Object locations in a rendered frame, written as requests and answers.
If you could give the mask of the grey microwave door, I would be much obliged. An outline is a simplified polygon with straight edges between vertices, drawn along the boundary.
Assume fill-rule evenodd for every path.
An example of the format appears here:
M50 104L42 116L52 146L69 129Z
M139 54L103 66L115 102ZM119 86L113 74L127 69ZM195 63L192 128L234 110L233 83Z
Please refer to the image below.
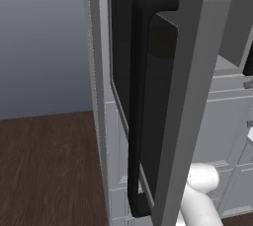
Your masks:
M175 226L231 0L179 0L149 25L138 192L151 214L126 226ZM133 0L109 0L111 87L128 149Z

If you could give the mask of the grey microwave oven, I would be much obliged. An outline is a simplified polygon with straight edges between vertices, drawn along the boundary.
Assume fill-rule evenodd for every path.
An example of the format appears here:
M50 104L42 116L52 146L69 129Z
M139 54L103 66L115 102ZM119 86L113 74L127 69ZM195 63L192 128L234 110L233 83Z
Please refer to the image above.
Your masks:
M253 0L231 0L219 55L239 67L253 27Z

